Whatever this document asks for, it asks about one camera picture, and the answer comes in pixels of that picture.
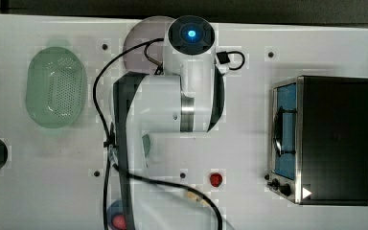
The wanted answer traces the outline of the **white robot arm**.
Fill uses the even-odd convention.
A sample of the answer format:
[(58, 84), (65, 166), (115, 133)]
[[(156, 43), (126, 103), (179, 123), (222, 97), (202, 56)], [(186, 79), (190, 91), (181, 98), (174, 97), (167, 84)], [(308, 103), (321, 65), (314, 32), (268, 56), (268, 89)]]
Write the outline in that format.
[(160, 75), (128, 72), (112, 88), (116, 145), (127, 230), (222, 230), (218, 207), (193, 203), (188, 186), (151, 179), (143, 143), (153, 133), (207, 132), (224, 107), (222, 75), (216, 66), (216, 33), (199, 16), (175, 19), (164, 37)]

